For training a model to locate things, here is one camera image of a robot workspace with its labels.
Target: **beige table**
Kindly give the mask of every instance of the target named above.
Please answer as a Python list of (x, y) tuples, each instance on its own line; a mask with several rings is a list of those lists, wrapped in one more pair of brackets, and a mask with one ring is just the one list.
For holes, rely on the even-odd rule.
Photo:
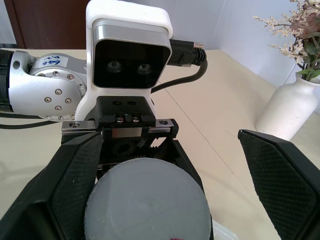
[[(33, 56), (52, 50), (29, 50)], [(55, 50), (85, 59), (83, 50)], [(197, 82), (152, 95), (159, 118), (174, 118), (177, 138), (202, 178), (214, 220), (242, 240), (278, 240), (260, 203), (240, 142), (239, 129), (254, 130), (257, 114), (275, 88), (220, 50), (207, 52), (208, 70)], [(160, 81), (189, 76), (197, 67), (167, 66)], [(28, 119), (0, 118), (0, 124)], [(61, 123), (24, 130), (0, 130), (0, 217), (26, 183), (60, 146)], [(320, 115), (313, 114), (292, 141), (320, 167)]]

